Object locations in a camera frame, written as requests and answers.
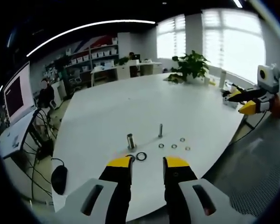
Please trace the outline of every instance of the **ceiling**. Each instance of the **ceiling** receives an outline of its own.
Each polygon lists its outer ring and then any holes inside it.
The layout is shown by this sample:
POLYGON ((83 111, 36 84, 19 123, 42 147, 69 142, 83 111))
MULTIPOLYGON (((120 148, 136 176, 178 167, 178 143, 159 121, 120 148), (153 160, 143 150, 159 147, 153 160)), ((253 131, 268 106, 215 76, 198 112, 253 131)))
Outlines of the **ceiling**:
MULTIPOLYGON (((240 1, 245 10, 253 11, 249 3, 245 0, 240 1)), ((49 38, 71 28, 114 19, 159 22, 177 14, 197 14, 201 9, 214 7, 237 8, 232 0, 2 1, 0 8, 4 9, 3 17, 6 19, 0 19, 0 86, 27 60, 27 53, 49 38)), ((52 41, 29 59, 37 60, 62 46, 82 40, 85 36, 125 31, 143 32, 151 27, 151 24, 119 23, 84 28, 52 41)))

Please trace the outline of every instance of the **washer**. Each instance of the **washer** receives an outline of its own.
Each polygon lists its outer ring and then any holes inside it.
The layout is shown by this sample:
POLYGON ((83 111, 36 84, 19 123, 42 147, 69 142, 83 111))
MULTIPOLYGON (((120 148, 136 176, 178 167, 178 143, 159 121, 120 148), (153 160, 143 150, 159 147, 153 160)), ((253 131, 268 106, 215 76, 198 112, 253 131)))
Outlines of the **washer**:
POLYGON ((126 157, 128 157, 128 156, 130 156, 132 158, 132 162, 135 162, 136 157, 134 155, 132 155, 132 154, 126 155, 126 157))
POLYGON ((144 161, 144 160, 146 160, 146 158, 147 158, 147 154, 145 153, 145 152, 139 152, 139 153, 137 153, 137 155, 136 155, 136 159, 138 160, 138 161, 144 161), (139 155, 140 154, 143 154, 144 155, 144 159, 139 159, 139 155))

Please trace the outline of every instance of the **white desk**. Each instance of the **white desk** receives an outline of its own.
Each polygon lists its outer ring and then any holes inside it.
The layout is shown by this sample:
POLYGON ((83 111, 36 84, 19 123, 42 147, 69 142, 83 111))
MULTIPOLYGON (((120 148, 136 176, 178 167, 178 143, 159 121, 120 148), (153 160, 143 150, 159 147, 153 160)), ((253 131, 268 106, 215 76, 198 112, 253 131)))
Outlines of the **white desk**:
POLYGON ((0 135, 0 155, 3 159, 21 149, 35 111, 36 109, 25 115, 0 135))
MULTIPOLYGON (((98 72, 102 72, 102 71, 108 71, 108 70, 118 70, 118 69, 128 69, 129 67, 131 66, 154 66, 154 65, 162 65, 161 62, 141 62, 141 63, 138 63, 138 64, 129 64, 129 63, 126 63, 125 65, 119 65, 119 66, 114 66, 114 67, 111 67, 111 68, 99 68, 98 67, 95 67, 92 71, 91 71, 91 86, 94 86, 94 73, 98 73, 98 72)), ((125 75, 124 77, 119 77, 118 74, 117 75, 117 79, 118 80, 121 80, 121 79, 126 79, 126 78, 130 78, 130 72, 128 72, 128 77, 126 77, 127 75, 125 75)))
MULTIPOLYGON (((164 156, 185 159, 198 178, 213 166, 243 115, 223 105, 218 88, 163 81, 169 74, 120 80, 75 93, 55 143, 54 157, 62 159, 68 169, 64 195, 52 189, 55 211, 64 206, 67 195, 90 178, 99 178, 111 159, 129 153, 129 133, 137 144, 136 153, 146 152, 147 159, 133 163, 127 221, 166 204, 164 156)), ((58 165, 53 161, 53 170, 58 165)))

